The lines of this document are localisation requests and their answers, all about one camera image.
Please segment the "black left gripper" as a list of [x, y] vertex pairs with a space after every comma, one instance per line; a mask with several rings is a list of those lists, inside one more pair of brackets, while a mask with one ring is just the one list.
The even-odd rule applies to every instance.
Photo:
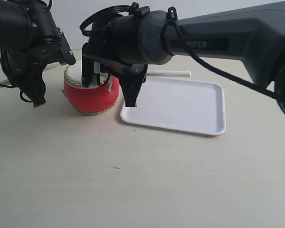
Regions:
[[59, 62], [59, 48], [31, 48], [28, 50], [0, 49], [0, 67], [6, 80], [3, 88], [18, 88], [21, 95], [30, 95], [33, 107], [46, 103], [46, 86], [42, 74], [47, 65]]

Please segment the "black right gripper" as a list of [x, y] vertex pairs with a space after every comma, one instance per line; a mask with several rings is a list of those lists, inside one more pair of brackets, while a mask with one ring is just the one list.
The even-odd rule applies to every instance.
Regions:
[[116, 76], [125, 106], [136, 107], [148, 67], [139, 54], [138, 23], [133, 16], [93, 14], [82, 22], [82, 35], [88, 37], [83, 55], [99, 63], [101, 72]]

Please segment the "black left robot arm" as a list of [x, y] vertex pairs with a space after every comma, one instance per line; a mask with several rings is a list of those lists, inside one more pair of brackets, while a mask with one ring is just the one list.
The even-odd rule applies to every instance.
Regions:
[[61, 47], [50, 12], [53, 2], [0, 0], [0, 65], [11, 87], [33, 107], [45, 104], [47, 59]]

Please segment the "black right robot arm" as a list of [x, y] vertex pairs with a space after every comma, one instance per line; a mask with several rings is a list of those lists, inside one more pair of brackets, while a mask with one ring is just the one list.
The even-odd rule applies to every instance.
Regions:
[[135, 107], [148, 65], [189, 56], [209, 71], [276, 100], [285, 114], [285, 1], [179, 19], [174, 7], [116, 5], [80, 25], [83, 55], [118, 78]]

